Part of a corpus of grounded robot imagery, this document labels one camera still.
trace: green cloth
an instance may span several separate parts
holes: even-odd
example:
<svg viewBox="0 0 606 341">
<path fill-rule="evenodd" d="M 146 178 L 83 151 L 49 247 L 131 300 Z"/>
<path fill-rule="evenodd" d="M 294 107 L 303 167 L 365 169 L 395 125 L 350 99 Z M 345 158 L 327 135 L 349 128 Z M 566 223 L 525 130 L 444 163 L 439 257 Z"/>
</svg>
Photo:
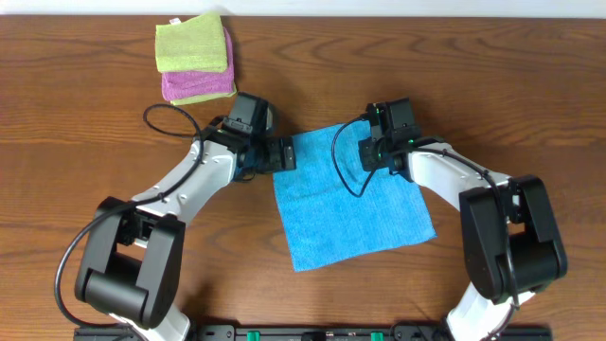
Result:
<svg viewBox="0 0 606 341">
<path fill-rule="evenodd" d="M 155 62 L 160 72 L 223 72 L 227 48 L 218 13 L 209 12 L 176 25 L 155 27 Z"/>
<path fill-rule="evenodd" d="M 186 104 L 199 103 L 199 102 L 203 102 L 203 101 L 207 101 L 207 100 L 211 100 L 211 99 L 227 98 L 227 97 L 232 97 L 232 96 L 236 95 L 237 92 L 238 92 L 238 90 L 236 90 L 236 84 L 234 83 L 234 91 L 232 91 L 230 93 L 197 95 L 197 96 L 192 96 L 190 98 L 171 100 L 170 104 L 186 105 Z"/>
</svg>

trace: green connector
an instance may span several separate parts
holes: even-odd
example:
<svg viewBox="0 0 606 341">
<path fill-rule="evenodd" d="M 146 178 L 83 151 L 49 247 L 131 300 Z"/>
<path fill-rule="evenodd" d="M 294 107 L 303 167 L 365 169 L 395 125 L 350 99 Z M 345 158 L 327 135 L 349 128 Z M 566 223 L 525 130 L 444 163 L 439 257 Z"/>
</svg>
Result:
<svg viewBox="0 0 606 341">
<path fill-rule="evenodd" d="M 370 341 L 383 341 L 383 333 L 382 332 L 372 332 L 370 334 Z"/>
<path fill-rule="evenodd" d="M 246 334 L 246 341 L 259 341 L 261 339 L 260 332 L 248 332 Z"/>
</svg>

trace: stack of cloths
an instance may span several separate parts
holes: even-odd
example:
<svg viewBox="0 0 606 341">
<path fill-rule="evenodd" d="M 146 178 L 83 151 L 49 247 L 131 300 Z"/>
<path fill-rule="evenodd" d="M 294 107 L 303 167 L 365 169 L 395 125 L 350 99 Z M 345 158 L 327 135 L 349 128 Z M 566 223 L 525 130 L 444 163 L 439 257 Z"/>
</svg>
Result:
<svg viewBox="0 0 606 341">
<path fill-rule="evenodd" d="M 236 93 L 232 42 L 217 13 L 156 26 L 155 60 L 162 96 L 173 105 Z"/>
</svg>

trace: black mounting base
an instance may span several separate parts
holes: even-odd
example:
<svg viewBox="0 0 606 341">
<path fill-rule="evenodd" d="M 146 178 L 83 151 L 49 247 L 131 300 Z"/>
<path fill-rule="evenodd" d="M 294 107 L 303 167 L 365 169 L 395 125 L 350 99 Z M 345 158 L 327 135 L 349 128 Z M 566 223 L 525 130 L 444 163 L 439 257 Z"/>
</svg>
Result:
<svg viewBox="0 0 606 341">
<path fill-rule="evenodd" d="M 451 341 L 438 324 L 402 322 L 392 328 L 235 328 L 202 326 L 187 341 Z M 74 341 L 145 341 L 127 326 L 79 328 Z M 501 341 L 551 341 L 551 331 L 541 327 L 509 327 Z"/>
</svg>

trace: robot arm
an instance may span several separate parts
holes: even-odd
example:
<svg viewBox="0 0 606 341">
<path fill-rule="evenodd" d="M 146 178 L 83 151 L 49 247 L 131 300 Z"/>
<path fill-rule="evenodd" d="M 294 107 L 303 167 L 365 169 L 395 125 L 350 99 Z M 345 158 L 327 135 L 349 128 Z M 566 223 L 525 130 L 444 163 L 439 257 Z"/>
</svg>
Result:
<svg viewBox="0 0 606 341">
<path fill-rule="evenodd" d="M 145 203 L 167 188 L 176 186 L 174 191 L 115 214 L 91 230 L 76 282 L 77 299 L 130 324 L 148 341 L 184 340 L 190 323 L 172 302 L 186 227 L 208 199 L 232 181 L 295 168 L 292 139 L 269 136 L 272 109 L 264 99 L 240 93 L 221 129 L 207 127 L 204 141 L 194 140 L 181 163 L 132 200 Z M 183 181 L 198 161 L 201 164 Z M 123 204 L 109 197 L 97 215 Z M 146 248 L 143 260 L 118 253 L 118 243 Z"/>
<path fill-rule="evenodd" d="M 486 170 L 443 139 L 423 137 L 408 99 L 368 104 L 363 118 L 371 131 L 369 139 L 359 142 L 365 171 L 389 168 L 392 175 L 432 190 L 461 213 L 465 265 L 472 283 L 446 318 L 454 340 L 495 336 L 513 313 L 513 296 L 522 304 L 566 274 L 560 232 L 539 178 L 511 178 Z M 488 174 L 498 188 L 498 199 Z M 500 222 L 502 215 L 506 222 Z M 524 223 L 526 228 L 509 236 L 501 227 L 506 223 Z M 514 276 L 508 271 L 507 248 Z"/>
</svg>

